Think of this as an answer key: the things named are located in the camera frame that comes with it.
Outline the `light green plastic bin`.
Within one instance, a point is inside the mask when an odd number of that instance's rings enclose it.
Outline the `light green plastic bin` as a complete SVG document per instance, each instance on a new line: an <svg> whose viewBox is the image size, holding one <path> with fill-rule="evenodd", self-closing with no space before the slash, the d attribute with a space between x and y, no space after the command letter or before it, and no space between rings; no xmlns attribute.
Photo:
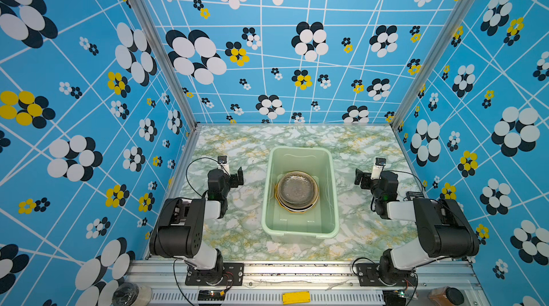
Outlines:
<svg viewBox="0 0 549 306"><path fill-rule="evenodd" d="M262 228L276 242L318 243L340 230L333 157L320 147L270 152Z"/></svg>

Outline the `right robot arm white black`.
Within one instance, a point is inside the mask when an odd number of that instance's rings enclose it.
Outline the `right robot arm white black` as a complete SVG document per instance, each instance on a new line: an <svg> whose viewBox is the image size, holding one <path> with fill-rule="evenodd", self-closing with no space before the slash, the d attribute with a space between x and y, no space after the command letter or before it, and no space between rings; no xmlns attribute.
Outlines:
<svg viewBox="0 0 549 306"><path fill-rule="evenodd" d="M371 209L384 220L415 223L417 237L400 247L387 249L379 260L378 276L386 285L411 276L421 266L445 258L478 254L480 242L455 200L423 196L397 199L398 175L392 171L355 171L355 184L372 193Z"/></svg>

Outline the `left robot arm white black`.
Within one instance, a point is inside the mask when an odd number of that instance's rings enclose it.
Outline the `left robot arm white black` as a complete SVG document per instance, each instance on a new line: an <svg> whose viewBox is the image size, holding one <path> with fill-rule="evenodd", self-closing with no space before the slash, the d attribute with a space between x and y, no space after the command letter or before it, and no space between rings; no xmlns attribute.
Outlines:
<svg viewBox="0 0 549 306"><path fill-rule="evenodd" d="M150 237L150 254L183 260L198 283L234 283L234 275L243 265L225 266L221 251L204 242L202 237L205 220L225 216L229 191L244 185L243 171L240 168L235 174L229 174L223 167L210 170L207 184L206 197L176 197L164 202Z"/></svg>

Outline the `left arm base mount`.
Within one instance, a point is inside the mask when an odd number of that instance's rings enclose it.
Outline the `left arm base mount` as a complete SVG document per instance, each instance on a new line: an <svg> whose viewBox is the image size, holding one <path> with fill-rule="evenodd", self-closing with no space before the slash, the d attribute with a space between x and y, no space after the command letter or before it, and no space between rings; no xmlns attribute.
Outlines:
<svg viewBox="0 0 549 306"><path fill-rule="evenodd" d="M244 277L243 263L224 263L212 270L197 270L188 267L186 286L232 287L241 286Z"/></svg>

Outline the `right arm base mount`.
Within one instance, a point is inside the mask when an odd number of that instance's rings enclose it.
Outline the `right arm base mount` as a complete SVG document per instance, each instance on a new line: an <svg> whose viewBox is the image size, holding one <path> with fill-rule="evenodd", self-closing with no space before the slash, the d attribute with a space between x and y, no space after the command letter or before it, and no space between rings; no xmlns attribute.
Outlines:
<svg viewBox="0 0 549 306"><path fill-rule="evenodd" d="M361 287L415 287L417 277L410 271L384 271L379 264L356 263L352 271L357 276Z"/></svg>

